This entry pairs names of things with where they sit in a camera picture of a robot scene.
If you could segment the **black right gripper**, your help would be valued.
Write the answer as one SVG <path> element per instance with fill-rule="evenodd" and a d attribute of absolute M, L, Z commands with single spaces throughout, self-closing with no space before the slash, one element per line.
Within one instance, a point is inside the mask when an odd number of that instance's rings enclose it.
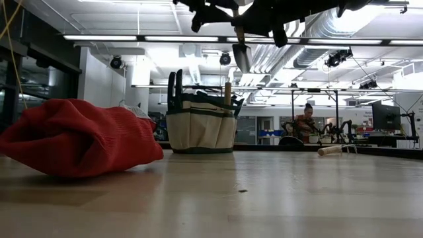
<path fill-rule="evenodd" d="M 281 48 L 288 42 L 284 25 L 339 6 L 335 0 L 256 0 L 240 23 L 245 33 L 269 37 Z"/>

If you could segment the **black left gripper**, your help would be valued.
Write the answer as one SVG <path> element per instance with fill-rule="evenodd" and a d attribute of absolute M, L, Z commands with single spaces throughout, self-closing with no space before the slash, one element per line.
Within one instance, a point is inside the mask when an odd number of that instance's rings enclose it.
<path fill-rule="evenodd" d="M 179 3 L 186 5 L 191 13 L 195 13 L 191 24 L 191 30 L 195 33 L 208 23 L 229 22 L 232 26 L 240 25 L 237 20 L 238 4 L 234 0 L 173 0 L 174 5 Z M 219 7 L 234 12 L 229 15 Z"/>

